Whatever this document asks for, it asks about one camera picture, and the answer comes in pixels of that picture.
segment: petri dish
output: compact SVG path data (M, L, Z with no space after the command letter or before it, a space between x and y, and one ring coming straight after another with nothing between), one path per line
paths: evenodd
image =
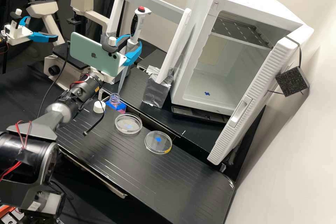
M166 154L172 149L172 140L161 131L151 131L145 137L145 146L156 154Z
M141 119L137 115L131 113L118 115L114 124L121 133L127 135L136 134L142 128Z

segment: black cable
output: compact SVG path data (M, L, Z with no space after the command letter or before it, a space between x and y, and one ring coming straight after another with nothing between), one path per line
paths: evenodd
M64 64L62 66L62 69L60 71L60 73L58 74L57 78L53 81L53 83L50 85L50 87L48 88L46 94L44 95L43 99L42 99L42 102L41 102L41 105L40 105L40 108L38 110L38 113L37 113L37 118L40 116L40 113L41 113L41 110L42 110L42 106L43 106L43 103L44 103L44 100L46 99L50 89L53 87L53 85L56 83L56 81L58 80L58 78L61 76L64 68L65 68L65 65L66 63L68 62L68 56L69 56L69 47L70 47L70 41L68 41L68 48L66 49L66 57L65 57L65 60L64 60Z
M279 92L275 92L275 91L271 91L271 90L267 90L267 92L271 92L271 93L278 93L278 94L280 94L280 95L284 95L284 93L279 93Z
M301 68L301 58L302 58L302 56L301 56L301 45L300 45L300 43L296 42L294 39L292 39L288 36L286 36L285 38L289 39L290 41L292 41L292 42L294 42L295 44L298 45L298 47L299 47L299 68Z
M91 128L89 128L87 131L84 131L83 132L83 135L84 136L86 136L94 127L96 127L97 126L97 124L98 123L100 123L100 121L104 118L104 115L105 115L105 110L104 110L104 107L103 107L103 104L102 104L102 102L101 101L99 101L100 102L100 105L101 105L101 107L102 107L102 109L103 109L103 114L101 115L101 118L95 123L95 124L93 124L92 126L91 126Z
M73 205L73 203L71 202L71 200L74 199L74 197L70 194L70 193L66 193L65 190L58 184L56 183L54 180L51 180L50 181L52 184L55 184L65 195L65 198L69 201L69 204L71 205L71 207L73 208L73 211L75 212L75 214L77 215L77 217L79 218L79 214L75 208L75 206ZM49 186L54 189L55 191L57 191L53 186L52 184L49 184Z
M51 184L49 185L52 189L54 189L55 191L57 191L52 185L54 184L55 186L57 186L64 194L65 194L65 196L68 198L68 200L73 200L74 199L74 197L71 195L71 194L69 194L69 193L66 193L65 192L65 190L58 184L58 183L56 183L54 180L51 180L50 181L51 182Z

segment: black platform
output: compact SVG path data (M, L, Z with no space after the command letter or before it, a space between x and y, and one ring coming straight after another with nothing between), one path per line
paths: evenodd
M150 130L124 135L115 128L118 112L105 117L86 137L82 133L100 115L83 111L57 130L58 144L95 173L116 184L172 223L222 223L233 195L233 183L222 173L173 145L165 155L148 151Z
M0 129L35 119L50 84L50 79L32 67L0 76ZM61 92L53 87L44 108ZM176 145L165 155L149 152L143 143L149 130L144 127L135 136L121 135L114 128L116 115L108 108L104 120L84 138L82 132L98 117L84 110L76 121L57 131L61 149L172 223L222 224L233 196L230 179Z
M165 100L162 109L151 107L142 102L143 93L146 88L148 74L137 68L132 68L126 77L120 91L121 99L159 124L169 128L179 137L184 137L196 144L207 153L211 152L219 134L224 128L224 124L208 123L198 119L190 119L183 116L174 115L171 111L170 96ZM119 83L110 85L105 83L103 88L110 93L118 91Z

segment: slotted black surface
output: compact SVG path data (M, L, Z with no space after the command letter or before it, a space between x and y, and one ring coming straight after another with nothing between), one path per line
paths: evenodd
M224 124L203 122L197 119L174 115L171 111L171 99L168 94L162 109L151 107L142 102L146 88L148 74L137 68L132 68L126 77L120 91L121 99L129 106L136 108L158 123L183 136L206 152L210 153ZM110 93L118 91L119 83L110 85L105 83L103 88Z
M83 137L100 117L83 111L57 130L58 144L172 223L222 223L232 182L174 145L165 155L148 151L144 138L149 130L119 133L114 126L117 115L107 107L101 123Z

